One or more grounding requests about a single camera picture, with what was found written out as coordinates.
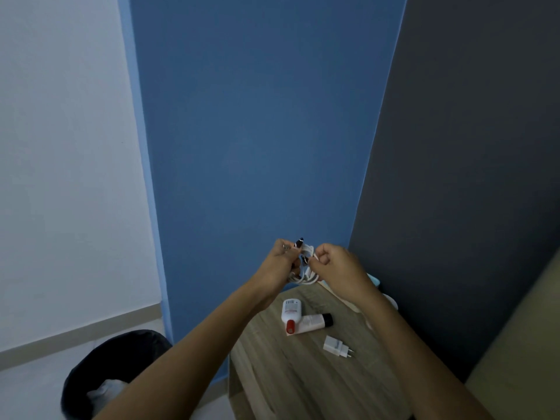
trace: white cream tube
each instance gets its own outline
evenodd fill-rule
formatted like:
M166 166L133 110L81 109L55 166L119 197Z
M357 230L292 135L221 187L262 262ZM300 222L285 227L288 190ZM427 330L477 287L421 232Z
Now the white cream tube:
M332 317L331 314L304 315L301 317L301 321L296 324L296 330L292 334L301 334L331 327L334 324Z

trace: person's left hand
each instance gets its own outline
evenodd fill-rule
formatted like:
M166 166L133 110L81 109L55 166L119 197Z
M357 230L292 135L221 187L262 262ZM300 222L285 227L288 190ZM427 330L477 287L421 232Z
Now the person's left hand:
M276 240L255 275L247 282L247 285L257 290L259 294L259 310L268 308L274 301L288 282L290 272L300 274L300 253L301 249L294 247L293 242L285 239Z

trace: black cap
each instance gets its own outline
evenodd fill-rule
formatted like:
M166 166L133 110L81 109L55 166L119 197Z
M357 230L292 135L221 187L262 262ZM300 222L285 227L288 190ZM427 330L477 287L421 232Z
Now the black cap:
M332 320L332 315L331 314L322 314L323 316L323 321L325 321L325 327L331 327L334 324L334 321Z

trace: wooden table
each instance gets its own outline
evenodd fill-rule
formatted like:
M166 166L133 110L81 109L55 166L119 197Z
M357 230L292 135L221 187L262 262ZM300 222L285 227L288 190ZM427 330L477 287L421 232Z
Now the wooden table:
M301 300L303 315L331 313L334 326L286 336L280 314L289 298ZM353 358L323 350L327 335L342 339L355 351ZM411 416L387 355L363 315L317 285L281 293L252 319L231 352L229 395L237 420Z

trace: black trash bag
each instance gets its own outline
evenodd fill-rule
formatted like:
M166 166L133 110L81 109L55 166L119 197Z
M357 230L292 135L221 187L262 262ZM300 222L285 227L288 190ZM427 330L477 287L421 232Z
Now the black trash bag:
M62 388L60 407L67 419L91 420L94 406L86 395L107 379L132 382L171 343L153 330L135 330L109 339L72 369Z

